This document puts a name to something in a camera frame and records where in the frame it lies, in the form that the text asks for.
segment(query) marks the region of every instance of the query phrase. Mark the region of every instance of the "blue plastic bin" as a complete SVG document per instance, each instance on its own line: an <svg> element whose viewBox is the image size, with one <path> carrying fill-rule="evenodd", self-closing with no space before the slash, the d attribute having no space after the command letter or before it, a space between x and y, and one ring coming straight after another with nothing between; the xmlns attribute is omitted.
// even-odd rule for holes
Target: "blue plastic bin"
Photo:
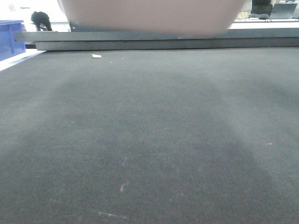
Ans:
<svg viewBox="0 0 299 224"><path fill-rule="evenodd" d="M0 21L0 61L24 53L25 42L15 41L14 33L22 32L22 20Z"/></svg>

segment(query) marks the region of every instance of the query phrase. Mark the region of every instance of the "black chair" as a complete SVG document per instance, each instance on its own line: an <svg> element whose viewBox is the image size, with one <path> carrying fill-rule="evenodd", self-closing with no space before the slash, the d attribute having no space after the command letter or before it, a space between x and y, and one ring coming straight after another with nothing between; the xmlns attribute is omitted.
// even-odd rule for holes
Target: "black chair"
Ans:
<svg viewBox="0 0 299 224"><path fill-rule="evenodd" d="M273 9L271 0L252 0L251 14L267 14L270 16Z"/></svg>

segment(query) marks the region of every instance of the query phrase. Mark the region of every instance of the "raised platform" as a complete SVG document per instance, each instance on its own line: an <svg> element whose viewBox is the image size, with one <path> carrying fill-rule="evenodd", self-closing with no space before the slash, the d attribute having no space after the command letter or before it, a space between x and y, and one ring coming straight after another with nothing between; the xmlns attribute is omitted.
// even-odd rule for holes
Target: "raised platform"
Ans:
<svg viewBox="0 0 299 224"><path fill-rule="evenodd" d="M232 25L214 37L163 35L141 32L24 32L16 40L35 41L38 50L211 49L298 47L299 28L250 28Z"/></svg>

